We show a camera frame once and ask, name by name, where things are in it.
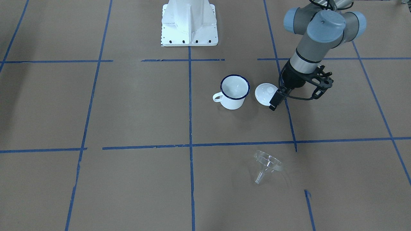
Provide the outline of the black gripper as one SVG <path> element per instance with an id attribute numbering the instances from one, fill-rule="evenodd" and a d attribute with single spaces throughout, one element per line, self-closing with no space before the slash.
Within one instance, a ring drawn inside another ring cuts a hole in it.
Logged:
<path id="1" fill-rule="evenodd" d="M 306 82 L 306 75 L 306 73 L 301 73 L 295 70 L 290 61 L 287 61 L 279 74 L 279 89 L 271 98 L 269 102 L 269 109 L 275 111 L 279 104 L 284 101 L 286 96 L 289 95 L 292 90 L 304 86 Z"/>

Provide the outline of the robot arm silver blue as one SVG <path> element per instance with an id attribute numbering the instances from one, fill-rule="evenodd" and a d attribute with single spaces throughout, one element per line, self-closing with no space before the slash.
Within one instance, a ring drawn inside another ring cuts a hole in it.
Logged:
<path id="1" fill-rule="evenodd" d="M 331 49 L 358 38 L 367 27 L 361 12 L 345 12 L 353 4 L 352 0 L 311 0 L 303 8 L 288 10 L 284 28 L 302 39 L 279 74 L 279 87 L 269 102 L 272 111 L 286 98 L 295 98 L 291 92 L 306 83 L 315 89 L 304 101 L 319 99 L 333 86 L 332 73 L 324 72 L 320 62 Z"/>

